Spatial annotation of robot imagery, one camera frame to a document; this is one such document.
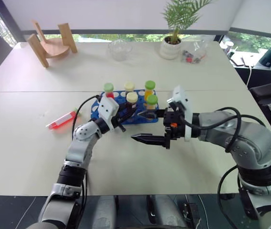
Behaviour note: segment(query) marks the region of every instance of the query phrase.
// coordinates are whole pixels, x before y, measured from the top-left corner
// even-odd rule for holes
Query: white wall
[[[232,27],[271,33],[271,0],[244,0]]]
[[[167,29],[161,14],[168,0],[3,0],[21,30],[44,30],[68,22],[71,29]],[[228,31],[242,0],[214,0],[193,30]]]

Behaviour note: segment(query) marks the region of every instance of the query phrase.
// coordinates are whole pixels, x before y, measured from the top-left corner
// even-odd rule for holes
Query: cable
[[[141,220],[139,220],[132,212],[130,212],[130,214],[131,214],[133,217],[135,217],[135,219],[136,219],[141,225],[143,225],[143,223],[141,222]]]
[[[251,118],[251,119],[257,121],[259,124],[261,124],[261,125],[263,125],[263,126],[266,126],[266,125],[263,123],[263,121],[261,121],[259,118],[254,117],[254,116],[252,116],[252,115],[242,114],[241,117],[242,117],[242,118]]]
[[[81,215],[84,212],[84,209],[85,209],[86,203],[87,203],[87,199],[88,199],[88,175],[87,174],[88,173],[86,171],[86,173],[84,175],[84,179],[85,179],[85,182],[86,182],[85,188],[84,188],[84,185],[83,185],[83,182],[82,182],[83,195],[82,195],[82,208],[81,208],[81,211],[80,211]]]
[[[74,119],[73,119],[73,125],[72,125],[72,140],[73,140],[73,134],[74,134],[76,119],[77,119],[77,116],[78,116],[78,113],[79,113],[80,109],[82,108],[82,106],[83,106],[86,102],[88,102],[88,101],[91,100],[91,99],[97,98],[98,96],[99,96],[99,95],[94,95],[94,96],[91,96],[90,98],[86,99],[86,100],[79,106],[79,108],[77,109],[76,115],[75,115],[75,117],[74,117]]]
[[[252,67],[251,66],[249,66],[249,70],[250,70],[250,72],[249,72],[249,77],[248,77],[248,81],[247,81],[247,83],[246,83],[246,86],[248,87],[248,84],[249,84],[249,81],[250,81],[250,78],[251,78],[251,73],[252,73]]]
[[[199,219],[199,221],[198,221],[198,223],[197,223],[195,229],[198,229],[200,222],[201,222],[201,218]]]
[[[223,111],[223,110],[232,110],[236,113],[237,116],[237,125],[236,125],[236,129],[235,132],[232,136],[231,141],[228,143],[225,152],[228,153],[231,151],[234,142],[236,141],[236,139],[238,138],[239,134],[240,134],[240,128],[241,128],[241,116],[240,116],[240,112],[238,111],[238,109],[234,108],[234,107],[223,107],[221,109],[219,109],[219,111]]]
[[[212,124],[212,125],[199,126],[199,125],[194,125],[192,123],[189,123],[187,120],[184,119],[183,116],[180,116],[180,120],[182,121],[182,123],[184,125],[187,125],[188,127],[191,127],[193,129],[196,129],[196,130],[210,130],[210,129],[216,128],[216,127],[218,127],[218,126],[220,126],[220,125],[222,125],[222,124],[226,123],[227,121],[230,121],[230,120],[232,120],[234,118],[237,118],[237,116],[236,115],[231,116],[229,118],[226,118],[226,119],[220,121],[219,123],[215,123],[215,124]]]
[[[31,208],[31,206],[32,206],[32,204],[35,202],[36,198],[37,198],[37,197],[35,197],[35,198],[32,200],[32,202],[31,202],[31,204],[29,205],[29,207],[25,210],[24,214],[22,215],[22,217],[21,217],[21,219],[19,220],[19,222],[18,222],[17,226],[15,227],[15,229],[18,228],[18,226],[20,225],[20,223],[21,223],[22,219],[24,218],[26,212]]]
[[[241,188],[239,175],[237,175],[237,185],[238,185],[239,188]]]
[[[199,199],[200,199],[200,202],[201,202],[202,207],[203,207],[203,210],[204,210],[204,214],[206,215],[207,228],[210,229],[210,227],[208,226],[208,215],[207,215],[206,207],[204,206],[203,201],[202,201],[200,195],[197,195],[197,196],[198,196]]]
[[[254,119],[255,121],[257,121],[258,123],[260,123],[261,125],[265,126],[265,124],[257,117],[254,117],[252,115],[248,115],[248,114],[241,114],[240,115],[242,118],[245,117],[245,118],[251,118],[251,119]],[[180,116],[180,120],[182,121],[182,123],[184,125],[187,125],[188,127],[191,127],[193,129],[196,129],[196,130],[210,130],[210,129],[213,129],[213,128],[216,128],[234,118],[237,118],[237,115],[234,115],[234,116],[231,116],[231,117],[228,117],[222,121],[220,121],[219,123],[215,123],[215,124],[212,124],[212,125],[207,125],[207,126],[199,126],[199,125],[194,125],[192,123],[189,123],[187,120],[184,119],[183,116]]]
[[[187,199],[187,203],[189,203],[187,194],[185,194],[185,199]]]
[[[224,179],[227,177],[227,175],[232,172],[234,169],[236,169],[237,166],[233,166],[231,169],[229,169],[223,176],[222,178],[220,179],[220,182],[218,184],[218,189],[217,189],[217,203],[218,203],[218,206],[220,208],[220,211],[221,213],[224,215],[224,217],[227,219],[227,221],[229,222],[229,224],[231,225],[231,227],[233,227],[234,229],[238,229],[235,224],[232,222],[232,220],[229,218],[229,216],[225,213],[224,209],[223,209],[223,206],[222,206],[222,203],[220,201],[220,190],[221,190],[221,186],[222,186],[222,183],[224,181]]]

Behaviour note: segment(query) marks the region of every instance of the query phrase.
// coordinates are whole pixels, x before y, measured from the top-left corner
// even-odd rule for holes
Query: plastic bag
[[[188,42],[182,50],[182,62],[187,63],[200,63],[201,60],[207,55],[207,47],[210,39],[202,37],[200,41]]]

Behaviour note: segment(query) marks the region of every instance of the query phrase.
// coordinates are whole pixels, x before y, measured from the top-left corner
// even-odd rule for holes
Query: glass jar
[[[105,91],[105,96],[108,98],[115,98],[113,94],[113,84],[112,83],[105,83],[104,84],[104,91]]]
[[[151,94],[147,97],[147,110],[155,110],[158,103],[158,97],[155,94]]]
[[[147,98],[154,93],[154,88],[156,86],[156,83],[152,80],[148,80],[145,83],[145,94],[144,94],[144,100],[147,102]]]
[[[132,50],[129,42],[122,39],[115,40],[108,45],[110,54],[116,61],[124,61]]]

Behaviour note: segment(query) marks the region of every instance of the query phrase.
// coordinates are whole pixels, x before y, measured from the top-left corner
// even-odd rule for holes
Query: yellow cap
[[[127,102],[136,103],[137,102],[137,93],[129,92],[126,97]]]
[[[133,82],[126,82],[124,88],[127,92],[132,92],[135,89],[135,84]]]

